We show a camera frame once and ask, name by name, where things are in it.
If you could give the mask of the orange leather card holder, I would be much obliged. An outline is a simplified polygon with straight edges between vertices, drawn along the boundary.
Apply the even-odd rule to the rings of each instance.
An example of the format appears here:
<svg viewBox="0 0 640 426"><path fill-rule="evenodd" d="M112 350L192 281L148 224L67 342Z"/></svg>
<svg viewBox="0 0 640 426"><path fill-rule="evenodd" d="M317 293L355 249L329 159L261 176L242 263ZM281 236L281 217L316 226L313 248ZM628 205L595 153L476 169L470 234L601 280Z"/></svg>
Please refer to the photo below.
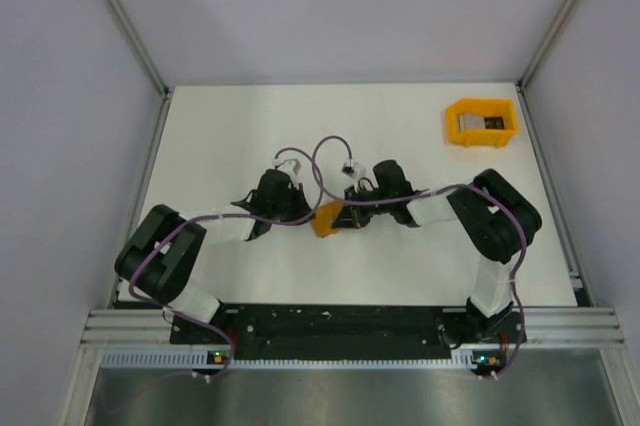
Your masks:
<svg viewBox="0 0 640 426"><path fill-rule="evenodd" d="M311 227L318 238L326 238L337 233L333 223L342 209L343 203L341 201L331 201L316 210L315 216L311 220Z"/></svg>

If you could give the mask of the silver VIP card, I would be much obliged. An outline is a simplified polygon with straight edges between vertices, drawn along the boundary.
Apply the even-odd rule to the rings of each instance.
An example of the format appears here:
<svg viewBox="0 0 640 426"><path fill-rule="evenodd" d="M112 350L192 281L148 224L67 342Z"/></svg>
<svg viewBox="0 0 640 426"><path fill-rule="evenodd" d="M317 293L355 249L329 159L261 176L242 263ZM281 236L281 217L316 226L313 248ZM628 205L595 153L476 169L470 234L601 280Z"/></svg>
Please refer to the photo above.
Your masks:
<svg viewBox="0 0 640 426"><path fill-rule="evenodd" d="M458 116L458 126L461 132L484 130L483 116L475 114L461 114Z"/></svg>

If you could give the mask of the yellow plastic bin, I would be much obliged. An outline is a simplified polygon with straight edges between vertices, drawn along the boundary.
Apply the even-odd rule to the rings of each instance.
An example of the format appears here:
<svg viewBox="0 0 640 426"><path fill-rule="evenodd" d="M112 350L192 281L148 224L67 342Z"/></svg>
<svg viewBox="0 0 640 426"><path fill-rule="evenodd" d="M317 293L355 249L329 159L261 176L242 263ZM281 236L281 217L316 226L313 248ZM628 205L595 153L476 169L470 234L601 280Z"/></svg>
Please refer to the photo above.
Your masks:
<svg viewBox="0 0 640 426"><path fill-rule="evenodd" d="M502 148L519 133L511 99L462 98L444 115L446 139L457 146Z"/></svg>

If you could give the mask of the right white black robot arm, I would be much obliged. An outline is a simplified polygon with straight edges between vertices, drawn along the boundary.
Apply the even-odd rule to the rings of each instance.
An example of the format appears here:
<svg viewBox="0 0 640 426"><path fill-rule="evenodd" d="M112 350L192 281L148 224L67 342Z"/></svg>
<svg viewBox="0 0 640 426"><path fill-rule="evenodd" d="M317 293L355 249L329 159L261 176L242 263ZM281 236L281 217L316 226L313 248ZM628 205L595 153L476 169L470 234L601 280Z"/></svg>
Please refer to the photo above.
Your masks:
<svg viewBox="0 0 640 426"><path fill-rule="evenodd" d="M479 263L465 313L444 321L443 340L459 346L499 336L518 303L515 276L542 226L537 209L494 169L468 184L435 191L414 188L394 160L378 163L373 174L375 183L359 179L344 190L343 200L331 204L330 230L362 229L379 215L409 228L458 222L478 251Z"/></svg>

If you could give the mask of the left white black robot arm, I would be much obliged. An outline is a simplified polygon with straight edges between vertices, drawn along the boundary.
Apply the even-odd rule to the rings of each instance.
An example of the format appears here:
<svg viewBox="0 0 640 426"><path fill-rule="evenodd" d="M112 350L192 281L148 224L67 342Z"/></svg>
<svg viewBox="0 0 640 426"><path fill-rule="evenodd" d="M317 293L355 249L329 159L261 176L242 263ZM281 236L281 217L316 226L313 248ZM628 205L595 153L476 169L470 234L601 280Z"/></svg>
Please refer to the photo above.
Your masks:
<svg viewBox="0 0 640 426"><path fill-rule="evenodd" d="M116 258L116 274L161 306L191 318L192 330L205 342L226 333L221 302L191 278L204 246L258 239L274 223L299 223L311 208L292 160L266 170L249 194L202 220L167 205L154 206Z"/></svg>

